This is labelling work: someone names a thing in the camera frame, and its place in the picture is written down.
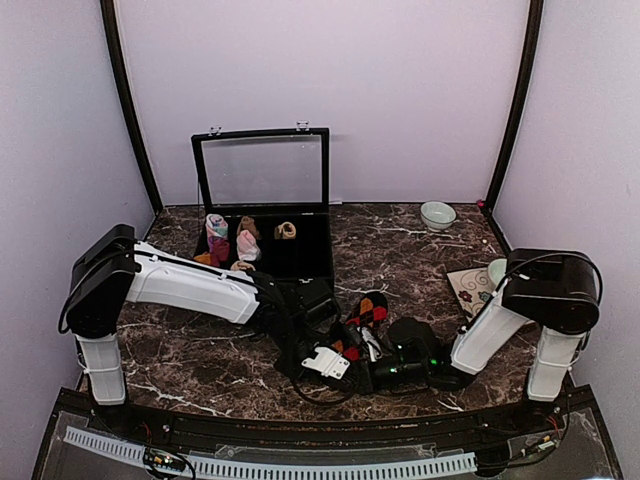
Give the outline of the black argyle orange red sock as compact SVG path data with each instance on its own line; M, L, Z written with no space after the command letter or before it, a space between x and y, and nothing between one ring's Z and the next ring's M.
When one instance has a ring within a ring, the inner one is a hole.
M360 330L362 327L368 327L381 346L378 333L387 319L388 301L386 297L379 291L367 292L345 320L337 320L332 324L329 330L330 346L350 362L369 359Z

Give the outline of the striped beige maroon sock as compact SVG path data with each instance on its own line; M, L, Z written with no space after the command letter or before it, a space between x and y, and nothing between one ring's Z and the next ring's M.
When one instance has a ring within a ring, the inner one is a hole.
M297 236L297 229L292 222L286 221L274 228L276 240L293 240Z

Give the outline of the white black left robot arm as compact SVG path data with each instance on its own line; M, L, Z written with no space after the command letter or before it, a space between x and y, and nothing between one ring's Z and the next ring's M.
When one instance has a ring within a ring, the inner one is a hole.
M140 412L127 402L117 340L125 303L150 303L219 317L270 337L280 350L276 364L294 390L311 375L341 392L341 404L361 384L357 366L312 325L335 318L339 306L322 279L281 282L268 274L231 271L182 259L135 237L133 227L111 228L73 265L70 292L58 320L71 332L101 417L120 436L141 427Z

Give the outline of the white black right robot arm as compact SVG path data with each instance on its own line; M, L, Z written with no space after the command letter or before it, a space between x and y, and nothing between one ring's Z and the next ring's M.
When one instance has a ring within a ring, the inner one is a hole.
M442 391L462 390L533 322L541 334L527 377L527 398L510 413L511 426L530 434L547 420L547 402L559 396L565 375L585 348L600 318L602 295L601 272L587 255L515 249L489 300L452 343L440 343L424 322L401 318L388 329L392 353L354 367L356 390L370 394L414 381Z

